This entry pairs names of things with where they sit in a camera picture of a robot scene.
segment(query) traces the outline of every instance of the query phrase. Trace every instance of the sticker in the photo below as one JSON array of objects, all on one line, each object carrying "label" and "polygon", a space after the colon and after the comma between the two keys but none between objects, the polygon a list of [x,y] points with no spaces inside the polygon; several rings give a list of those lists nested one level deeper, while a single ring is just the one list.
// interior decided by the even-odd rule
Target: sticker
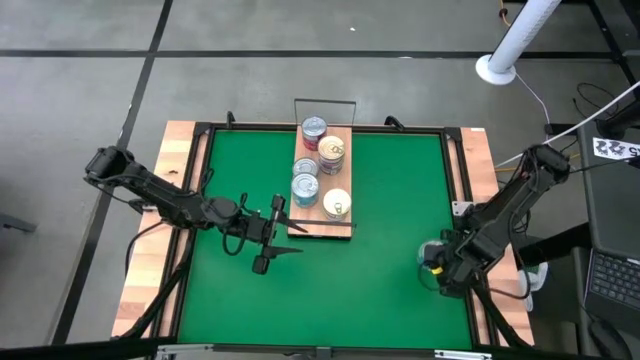
[{"label": "sticker", "polygon": [[627,159],[640,155],[640,145],[594,137],[593,154],[611,160]]}]

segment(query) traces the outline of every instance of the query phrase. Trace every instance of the wooden tray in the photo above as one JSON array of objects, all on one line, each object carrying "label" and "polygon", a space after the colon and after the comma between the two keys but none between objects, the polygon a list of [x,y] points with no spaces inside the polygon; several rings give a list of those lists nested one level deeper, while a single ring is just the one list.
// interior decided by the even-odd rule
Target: wooden tray
[{"label": "wooden tray", "polygon": [[[351,128],[350,127],[332,127],[327,129],[327,136],[337,136],[344,141],[345,155],[344,164],[342,170],[336,175],[327,175],[318,171],[318,183],[320,183],[320,192],[318,202],[310,208],[300,208],[293,201],[293,194],[291,194],[291,203],[289,207],[289,217],[293,220],[310,220],[310,221],[323,221],[325,224],[299,224],[302,228],[308,231],[308,233],[302,233],[298,230],[289,228],[288,234],[290,236],[313,236],[313,237],[332,237],[332,238],[351,238],[352,227],[343,225],[333,225],[329,222],[324,211],[322,210],[322,199],[327,191],[335,188],[340,188],[346,191],[351,196]],[[310,157],[316,162],[318,161],[319,154],[317,151],[311,151],[304,147],[302,143],[302,128],[298,126],[296,134],[296,151],[294,155],[294,161],[303,157]],[[353,201],[351,205],[351,211],[347,214],[345,219],[341,221],[344,224],[351,223],[351,213],[353,212]]]}]

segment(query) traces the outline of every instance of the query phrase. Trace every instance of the soup can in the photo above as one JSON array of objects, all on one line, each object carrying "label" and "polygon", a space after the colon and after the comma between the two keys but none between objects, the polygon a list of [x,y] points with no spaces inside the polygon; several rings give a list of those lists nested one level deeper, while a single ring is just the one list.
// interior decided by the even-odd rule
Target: soup can
[{"label": "soup can", "polygon": [[340,172],[344,164],[345,146],[337,136],[326,136],[318,143],[320,170],[329,175]]},{"label": "soup can", "polygon": [[291,181],[293,201],[301,208],[313,206],[318,201],[318,179],[311,174],[299,174]]},{"label": "soup can", "polygon": [[302,142],[309,150],[317,151],[318,142],[327,134],[327,122],[319,116],[312,116],[302,122]]},{"label": "soup can", "polygon": [[342,189],[331,189],[322,199],[322,208],[329,220],[342,221],[351,210],[351,196]]},{"label": "soup can", "polygon": [[293,164],[293,176],[311,174],[318,176],[318,164],[312,158],[300,158]]}]

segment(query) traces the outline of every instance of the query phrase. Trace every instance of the can lid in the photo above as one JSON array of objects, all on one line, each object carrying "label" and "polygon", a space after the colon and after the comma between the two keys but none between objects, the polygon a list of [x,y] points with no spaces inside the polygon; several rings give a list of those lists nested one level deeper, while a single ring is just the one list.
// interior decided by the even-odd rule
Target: can lid
[{"label": "can lid", "polygon": [[351,210],[351,196],[342,189],[331,189],[324,195],[322,205],[331,215],[343,215]]},{"label": "can lid", "polygon": [[319,187],[318,179],[311,174],[296,175],[291,182],[291,191],[293,191],[293,194],[302,198],[315,196],[318,193]]},{"label": "can lid", "polygon": [[344,155],[344,141],[337,136],[325,136],[318,143],[318,152],[327,160],[339,159]]},{"label": "can lid", "polygon": [[312,116],[302,122],[302,133],[307,136],[320,136],[327,131],[327,122],[319,116]]},{"label": "can lid", "polygon": [[316,162],[313,161],[312,158],[308,158],[308,157],[300,158],[296,160],[296,162],[293,164],[294,176],[298,174],[304,174],[304,173],[308,173],[312,175],[318,174],[318,164],[316,164]]}]

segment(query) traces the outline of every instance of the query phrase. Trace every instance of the laptop keyboard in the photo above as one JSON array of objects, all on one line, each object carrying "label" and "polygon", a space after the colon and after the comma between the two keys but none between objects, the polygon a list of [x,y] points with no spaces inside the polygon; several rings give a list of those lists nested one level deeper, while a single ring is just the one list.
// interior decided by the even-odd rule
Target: laptop keyboard
[{"label": "laptop keyboard", "polygon": [[640,266],[596,253],[591,270],[591,291],[640,309]]}]

